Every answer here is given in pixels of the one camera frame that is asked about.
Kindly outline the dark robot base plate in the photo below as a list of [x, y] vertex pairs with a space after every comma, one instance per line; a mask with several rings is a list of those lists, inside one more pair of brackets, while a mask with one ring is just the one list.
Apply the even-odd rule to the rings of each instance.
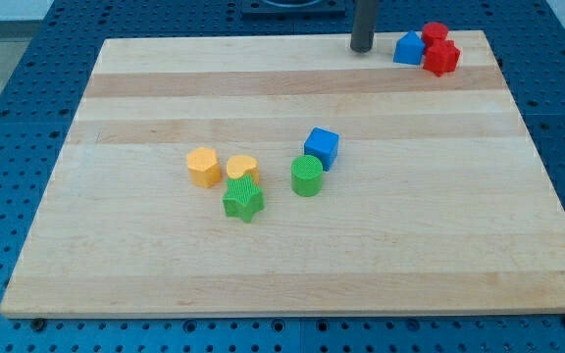
[[241, 0], [243, 19], [268, 16], [345, 16], [344, 0]]

